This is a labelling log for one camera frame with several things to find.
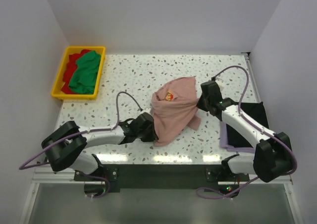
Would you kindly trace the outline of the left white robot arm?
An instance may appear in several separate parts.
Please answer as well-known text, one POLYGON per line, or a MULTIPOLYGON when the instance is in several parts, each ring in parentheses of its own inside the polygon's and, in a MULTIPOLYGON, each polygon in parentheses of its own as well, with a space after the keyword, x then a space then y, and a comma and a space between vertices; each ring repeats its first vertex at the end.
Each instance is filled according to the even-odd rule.
POLYGON ((99 158, 87 155, 85 148, 100 145, 122 145, 140 139, 154 142, 158 139, 154 117, 141 112, 136 118, 120 121, 115 128, 109 126, 89 128, 68 121, 48 136, 41 146, 54 172, 67 168, 83 172, 90 180, 98 180, 103 174, 99 158))

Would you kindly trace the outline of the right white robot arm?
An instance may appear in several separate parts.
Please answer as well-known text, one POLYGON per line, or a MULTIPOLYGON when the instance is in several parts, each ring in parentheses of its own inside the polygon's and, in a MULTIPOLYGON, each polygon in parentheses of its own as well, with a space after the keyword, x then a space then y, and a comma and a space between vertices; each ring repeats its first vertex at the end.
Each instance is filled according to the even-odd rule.
POLYGON ((238 174, 244 173, 255 174, 263 182, 271 182, 297 169, 288 135, 265 128, 243 112, 240 103, 231 98, 223 98, 215 81, 202 83, 201 90, 197 108, 231 126, 255 150, 252 158, 234 155, 222 161, 220 174, 223 179, 231 181, 238 174))

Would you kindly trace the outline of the pink t shirt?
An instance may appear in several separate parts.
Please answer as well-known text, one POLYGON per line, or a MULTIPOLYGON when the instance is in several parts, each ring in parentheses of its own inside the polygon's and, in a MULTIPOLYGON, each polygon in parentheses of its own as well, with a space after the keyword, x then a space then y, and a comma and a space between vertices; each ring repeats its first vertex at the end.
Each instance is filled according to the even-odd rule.
POLYGON ((199 98, 195 77, 181 77, 165 83, 152 95, 156 147, 171 143, 186 127, 197 131, 201 119, 196 116, 199 98))

